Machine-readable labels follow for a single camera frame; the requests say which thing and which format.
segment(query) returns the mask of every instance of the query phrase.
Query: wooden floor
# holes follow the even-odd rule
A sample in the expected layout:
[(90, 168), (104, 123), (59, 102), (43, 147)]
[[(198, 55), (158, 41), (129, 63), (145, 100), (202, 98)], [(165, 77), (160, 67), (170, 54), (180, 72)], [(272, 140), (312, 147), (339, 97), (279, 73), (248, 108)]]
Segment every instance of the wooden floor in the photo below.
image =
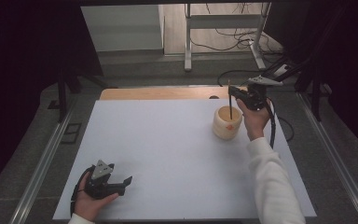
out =
[[(229, 3), (229, 4), (192, 4), (191, 15), (195, 14), (260, 14), (261, 3)], [(182, 54), (185, 53), (186, 43), (186, 5), (164, 5), (163, 14), (165, 19), (164, 26), (164, 53)], [(238, 44), (238, 38), (253, 38), (255, 35), (249, 34), (255, 29), (201, 29), (191, 30), (192, 52), (235, 52), (250, 51), (248, 42), (243, 41)], [(282, 46), (267, 35), (260, 39), (260, 46), (265, 51), (281, 50)]]

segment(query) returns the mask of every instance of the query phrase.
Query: white tabletop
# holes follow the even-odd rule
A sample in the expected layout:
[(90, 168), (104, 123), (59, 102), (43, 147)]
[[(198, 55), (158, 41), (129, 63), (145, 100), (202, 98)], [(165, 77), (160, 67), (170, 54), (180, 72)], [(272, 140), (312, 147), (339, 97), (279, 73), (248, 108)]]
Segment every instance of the white tabletop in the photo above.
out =
[[(244, 126), (230, 141), (212, 132), (215, 109), (227, 103), (97, 101), (53, 219), (70, 219), (74, 186), (99, 159), (115, 164), (109, 183), (133, 176), (125, 195), (106, 206), (100, 220), (257, 218)], [(268, 124), (265, 136), (269, 135)], [(288, 169), (305, 217), (315, 217), (278, 120), (274, 150)]]

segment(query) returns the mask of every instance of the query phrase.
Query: white sleeve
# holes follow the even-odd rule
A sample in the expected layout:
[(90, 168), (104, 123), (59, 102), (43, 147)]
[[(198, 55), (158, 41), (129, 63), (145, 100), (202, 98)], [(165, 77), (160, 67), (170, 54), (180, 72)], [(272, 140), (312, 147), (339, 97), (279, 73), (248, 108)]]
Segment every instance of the white sleeve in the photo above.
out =
[(305, 223), (289, 175), (267, 139), (257, 138), (247, 149), (251, 156), (249, 169), (255, 179), (255, 204), (263, 224)]
[(68, 224), (95, 224), (94, 222), (90, 222), (83, 217), (78, 216), (77, 214), (73, 213), (71, 220), (69, 220)]

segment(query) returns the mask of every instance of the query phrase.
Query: white wall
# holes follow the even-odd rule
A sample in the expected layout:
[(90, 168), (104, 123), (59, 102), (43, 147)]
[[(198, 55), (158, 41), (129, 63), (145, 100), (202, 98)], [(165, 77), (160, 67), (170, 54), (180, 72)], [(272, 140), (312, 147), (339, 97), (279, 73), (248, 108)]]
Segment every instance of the white wall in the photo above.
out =
[(162, 49), (157, 5), (81, 9), (97, 51)]

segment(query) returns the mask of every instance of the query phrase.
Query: beige cup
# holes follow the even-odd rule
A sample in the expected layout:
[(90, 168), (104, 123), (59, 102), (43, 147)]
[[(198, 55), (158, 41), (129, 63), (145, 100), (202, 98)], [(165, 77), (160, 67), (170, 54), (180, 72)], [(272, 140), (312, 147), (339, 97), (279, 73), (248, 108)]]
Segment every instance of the beige cup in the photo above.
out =
[(232, 119), (229, 115), (229, 106), (222, 106), (214, 112), (213, 132), (218, 137), (230, 140), (233, 139), (240, 129), (242, 115), (239, 109), (232, 107)]

